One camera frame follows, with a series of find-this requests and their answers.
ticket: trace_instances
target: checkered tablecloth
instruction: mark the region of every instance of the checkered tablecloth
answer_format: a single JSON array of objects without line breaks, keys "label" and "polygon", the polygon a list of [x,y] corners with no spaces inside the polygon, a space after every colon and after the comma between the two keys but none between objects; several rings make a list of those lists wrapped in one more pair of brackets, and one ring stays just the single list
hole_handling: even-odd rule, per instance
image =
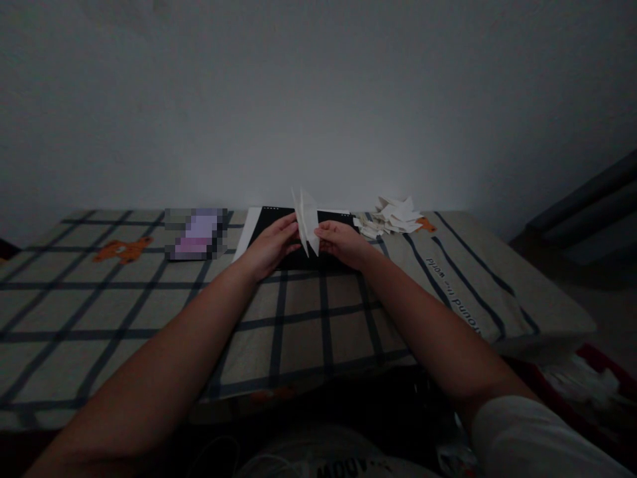
[{"label": "checkered tablecloth", "polygon": [[[165,230],[163,217],[77,212],[0,268],[0,429],[63,426],[230,265],[246,212],[230,213],[223,256],[195,262],[165,260],[178,232]],[[517,337],[536,346],[594,329],[579,306],[469,215],[427,218],[436,232],[372,244],[490,343]],[[111,240],[144,236],[153,242],[133,263],[93,261]],[[200,403],[407,363],[413,358],[360,274],[275,272],[258,286]]]}]

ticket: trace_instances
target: cable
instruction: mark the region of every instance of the cable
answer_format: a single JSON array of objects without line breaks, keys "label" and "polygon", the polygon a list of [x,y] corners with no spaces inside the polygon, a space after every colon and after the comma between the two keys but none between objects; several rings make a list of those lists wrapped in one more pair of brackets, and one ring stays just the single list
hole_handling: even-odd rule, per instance
[{"label": "cable", "polygon": [[239,442],[236,440],[236,438],[234,436],[223,435],[223,436],[215,438],[214,440],[209,442],[206,446],[204,446],[201,449],[201,451],[197,455],[197,458],[192,462],[192,465],[190,465],[190,469],[188,470],[188,474],[186,475],[186,478],[190,478],[190,475],[192,474],[192,471],[194,470],[195,465],[199,462],[200,458],[204,455],[204,452],[208,448],[213,446],[217,441],[219,441],[221,439],[224,439],[224,438],[227,438],[227,439],[231,440],[235,445],[237,445],[237,454],[236,454],[236,456],[234,458],[234,466],[232,467],[232,476],[234,476],[236,474],[236,472],[237,472],[237,464],[239,463],[239,452],[241,450],[241,446],[239,445]]}]

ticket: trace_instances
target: hand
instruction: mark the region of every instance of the hand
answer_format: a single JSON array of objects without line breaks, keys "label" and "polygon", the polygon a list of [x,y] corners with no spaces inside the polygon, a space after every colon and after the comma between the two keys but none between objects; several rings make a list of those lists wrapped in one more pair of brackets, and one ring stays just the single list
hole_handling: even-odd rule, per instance
[{"label": "hand", "polygon": [[297,215],[293,212],[273,222],[237,261],[256,282],[272,274],[287,254],[301,247],[300,244],[291,244],[299,239],[299,223],[295,222],[296,219]]},{"label": "hand", "polygon": [[319,250],[332,254],[343,264],[360,270],[374,248],[352,227],[342,222],[325,221],[314,233],[320,238]]}]

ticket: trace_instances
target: black notebook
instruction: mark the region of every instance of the black notebook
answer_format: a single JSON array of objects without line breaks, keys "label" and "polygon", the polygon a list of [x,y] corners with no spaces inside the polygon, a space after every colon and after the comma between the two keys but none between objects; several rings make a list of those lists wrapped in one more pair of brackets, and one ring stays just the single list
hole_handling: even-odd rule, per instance
[{"label": "black notebook", "polygon": [[[277,219],[280,219],[288,214],[294,212],[292,208],[277,208],[277,207],[264,207],[261,209],[261,214],[259,215],[259,219],[257,221],[257,225],[254,227],[254,232],[252,233],[252,237],[250,238],[250,244],[254,242],[254,240],[259,237],[259,234],[263,232],[265,228],[267,228],[270,224],[275,222]],[[342,222],[343,224],[347,224],[353,227],[358,231],[358,228],[354,226],[354,215],[353,214],[340,214],[338,212],[326,212],[326,211],[318,211],[318,222],[321,223],[327,220],[333,220]],[[318,271],[348,271],[351,272],[353,269],[349,268],[345,264],[343,264],[340,260],[336,259],[334,256],[331,256],[327,253],[321,253],[317,257],[312,248],[307,246],[308,252],[310,256],[305,255],[305,251],[303,248],[299,248],[295,250],[292,254],[286,256],[277,269],[279,270],[318,270]]]}]

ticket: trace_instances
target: white wall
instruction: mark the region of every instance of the white wall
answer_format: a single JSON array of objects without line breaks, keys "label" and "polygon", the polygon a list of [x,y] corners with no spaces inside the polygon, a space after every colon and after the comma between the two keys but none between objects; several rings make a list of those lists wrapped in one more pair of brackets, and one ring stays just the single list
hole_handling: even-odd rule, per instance
[{"label": "white wall", "polygon": [[505,239],[637,147],[610,1],[2,2],[0,237],[74,208],[378,194]]}]

